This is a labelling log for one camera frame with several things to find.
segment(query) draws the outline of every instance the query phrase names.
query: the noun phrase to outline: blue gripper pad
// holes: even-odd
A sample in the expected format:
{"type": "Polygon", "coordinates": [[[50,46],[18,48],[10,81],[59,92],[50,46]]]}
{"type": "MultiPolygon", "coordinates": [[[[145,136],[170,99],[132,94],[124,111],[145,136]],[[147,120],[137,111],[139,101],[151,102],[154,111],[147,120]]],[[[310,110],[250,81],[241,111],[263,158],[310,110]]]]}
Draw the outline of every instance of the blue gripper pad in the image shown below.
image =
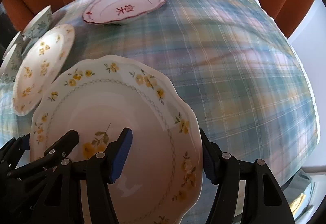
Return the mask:
{"type": "Polygon", "coordinates": [[[206,177],[214,183],[216,181],[214,162],[205,145],[203,145],[203,165],[206,177]]]}
{"type": "Polygon", "coordinates": [[[132,131],[128,129],[126,136],[117,152],[117,155],[112,162],[112,171],[110,175],[110,180],[114,183],[121,175],[123,166],[126,162],[130,147],[132,144],[132,131]]]}

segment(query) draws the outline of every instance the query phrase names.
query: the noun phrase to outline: teacup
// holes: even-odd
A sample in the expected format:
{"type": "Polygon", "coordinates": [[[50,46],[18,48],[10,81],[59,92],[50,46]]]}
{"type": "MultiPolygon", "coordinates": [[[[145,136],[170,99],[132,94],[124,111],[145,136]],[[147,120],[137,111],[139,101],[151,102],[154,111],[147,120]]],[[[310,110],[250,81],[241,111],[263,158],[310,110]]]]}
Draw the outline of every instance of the teacup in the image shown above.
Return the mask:
{"type": "Polygon", "coordinates": [[[17,44],[17,49],[22,52],[22,47],[24,45],[24,40],[22,37],[22,33],[19,31],[16,36],[12,39],[12,41],[9,43],[7,49],[5,50],[2,59],[4,60],[4,57],[8,54],[9,50],[12,48],[14,44],[17,44]]]}
{"type": "Polygon", "coordinates": [[[38,38],[45,34],[52,22],[51,5],[40,11],[25,27],[22,34],[29,38],[38,38]]]}
{"type": "Polygon", "coordinates": [[[21,64],[21,52],[19,50],[18,44],[14,44],[1,64],[0,83],[14,82],[21,64]]]}

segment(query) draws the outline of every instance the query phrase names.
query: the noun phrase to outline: red chinese characters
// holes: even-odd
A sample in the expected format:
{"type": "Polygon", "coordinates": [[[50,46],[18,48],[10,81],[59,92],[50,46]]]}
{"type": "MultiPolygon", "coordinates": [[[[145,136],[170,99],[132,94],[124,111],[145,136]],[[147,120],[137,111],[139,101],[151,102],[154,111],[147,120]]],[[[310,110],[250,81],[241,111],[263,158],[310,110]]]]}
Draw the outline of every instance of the red chinese characters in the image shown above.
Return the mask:
{"type": "Polygon", "coordinates": [[[117,13],[118,15],[120,15],[121,13],[124,14],[124,12],[130,12],[134,10],[134,6],[132,6],[131,4],[129,5],[125,5],[124,7],[120,7],[120,8],[116,8],[117,9],[117,13]]]}

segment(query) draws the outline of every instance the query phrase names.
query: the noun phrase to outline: blue plaid fabric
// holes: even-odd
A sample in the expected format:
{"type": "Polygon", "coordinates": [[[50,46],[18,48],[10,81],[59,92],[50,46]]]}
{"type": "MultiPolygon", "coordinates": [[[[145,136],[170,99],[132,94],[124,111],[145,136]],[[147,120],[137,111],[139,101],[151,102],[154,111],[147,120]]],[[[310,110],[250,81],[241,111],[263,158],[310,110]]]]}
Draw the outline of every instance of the blue plaid fabric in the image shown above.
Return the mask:
{"type": "MultiPolygon", "coordinates": [[[[169,77],[200,128],[238,159],[264,159],[282,185],[319,140],[314,96],[299,58],[255,0],[167,0],[126,25],[89,25],[93,0],[58,10],[52,26],[69,23],[76,39],[62,71],[107,54],[133,58],[169,77]]],[[[0,145],[30,131],[32,114],[12,109],[13,84],[0,87],[0,145]]],[[[216,187],[204,177],[197,204],[182,223],[202,224],[216,187]]],[[[237,213],[241,212],[243,184],[237,213]]]]}

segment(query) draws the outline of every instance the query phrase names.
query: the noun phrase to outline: plate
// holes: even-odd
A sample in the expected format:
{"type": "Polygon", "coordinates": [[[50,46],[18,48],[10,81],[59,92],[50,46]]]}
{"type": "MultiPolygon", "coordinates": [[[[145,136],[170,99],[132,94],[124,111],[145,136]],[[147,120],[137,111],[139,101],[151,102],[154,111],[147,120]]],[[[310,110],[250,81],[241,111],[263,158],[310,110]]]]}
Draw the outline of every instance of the plate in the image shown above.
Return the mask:
{"type": "Polygon", "coordinates": [[[166,0],[95,0],[83,13],[83,20],[92,24],[129,23],[149,13],[166,0]]]}
{"type": "Polygon", "coordinates": [[[29,50],[13,87],[13,106],[18,116],[28,114],[40,101],[43,88],[56,78],[75,38],[69,24],[59,25],[42,36],[29,50]]]}
{"type": "Polygon", "coordinates": [[[107,55],[62,73],[33,116],[31,160],[70,129],[80,139],[68,157],[88,159],[124,127],[132,129],[133,143],[121,177],[108,185],[119,222],[181,220],[202,187],[199,127],[170,80],[142,63],[107,55]]]}

